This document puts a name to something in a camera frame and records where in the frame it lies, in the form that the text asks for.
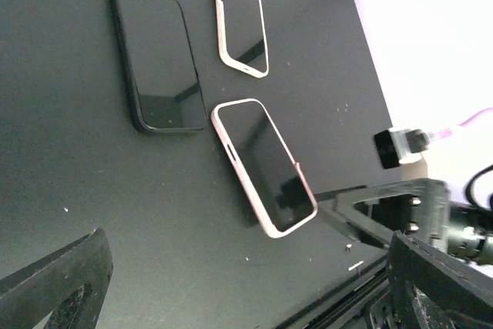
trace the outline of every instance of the white background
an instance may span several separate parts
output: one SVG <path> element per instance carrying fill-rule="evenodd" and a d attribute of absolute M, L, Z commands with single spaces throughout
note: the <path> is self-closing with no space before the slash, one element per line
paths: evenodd
<path fill-rule="evenodd" d="M 394 126 L 448 127 L 493 106 L 493 0 L 354 1 Z M 438 152 L 433 177 L 464 201 L 463 186 L 493 163 L 493 113 Z M 486 204 L 493 174 L 475 192 Z"/>

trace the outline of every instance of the smartphone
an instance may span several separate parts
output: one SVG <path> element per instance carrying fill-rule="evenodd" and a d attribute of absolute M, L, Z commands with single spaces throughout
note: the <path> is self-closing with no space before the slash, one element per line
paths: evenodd
<path fill-rule="evenodd" d="M 183 11 L 176 0 L 111 0 L 134 126 L 195 132 L 206 110 Z"/>
<path fill-rule="evenodd" d="M 269 73 L 262 0 L 216 0 L 217 37 L 223 62 L 257 78 Z"/>
<path fill-rule="evenodd" d="M 212 122 L 265 233 L 283 237 L 317 214 L 300 164 L 261 102 L 219 104 Z"/>

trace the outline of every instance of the black mat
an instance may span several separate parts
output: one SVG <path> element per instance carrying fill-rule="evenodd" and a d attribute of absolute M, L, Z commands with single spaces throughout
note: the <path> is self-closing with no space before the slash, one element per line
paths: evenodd
<path fill-rule="evenodd" d="M 314 192 L 397 180 L 371 136 L 391 125 L 353 0 L 262 0 L 270 73 L 218 56 L 214 0 L 178 0 L 208 112 L 258 98 Z M 132 127 L 108 0 L 0 0 L 0 275 L 102 227 L 115 263 L 99 327 L 271 327 L 374 250 L 320 218 L 281 240 L 212 126 Z"/>

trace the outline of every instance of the black plastic bracket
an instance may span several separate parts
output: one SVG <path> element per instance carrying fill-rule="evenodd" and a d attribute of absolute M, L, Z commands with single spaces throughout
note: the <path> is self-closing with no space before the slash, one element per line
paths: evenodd
<path fill-rule="evenodd" d="M 113 271 L 102 229 L 0 280 L 0 327 L 94 328 Z"/>
<path fill-rule="evenodd" d="M 493 328 L 493 280 L 461 261 L 396 232 L 387 272 L 406 328 Z"/>
<path fill-rule="evenodd" d="M 407 220 L 408 225 L 412 225 L 409 231 L 413 235 L 429 243 L 433 239 L 444 239 L 444 228 L 450 216 L 450 200 L 448 188 L 439 180 L 416 179 L 339 193 L 335 199 L 334 212 L 352 227 L 374 238 L 384 248 L 388 248 L 395 229 L 392 230 L 378 220 L 365 215 L 355 206 L 372 200 L 381 202 L 396 196 L 406 196 L 401 199 L 407 200 L 409 214 L 403 219 Z M 396 207 L 389 207 L 386 212 L 401 210 L 402 205 L 399 204 Z"/>
<path fill-rule="evenodd" d="M 319 205 L 319 214 L 325 222 L 331 225 L 339 233 L 345 235 L 351 240 L 358 240 L 358 229 L 351 226 L 341 215 L 334 212 L 331 206 L 323 207 L 324 202 L 334 201 L 339 194 L 366 188 L 365 185 L 352 186 L 339 190 L 331 190 L 328 192 L 314 194 L 315 200 Z"/>

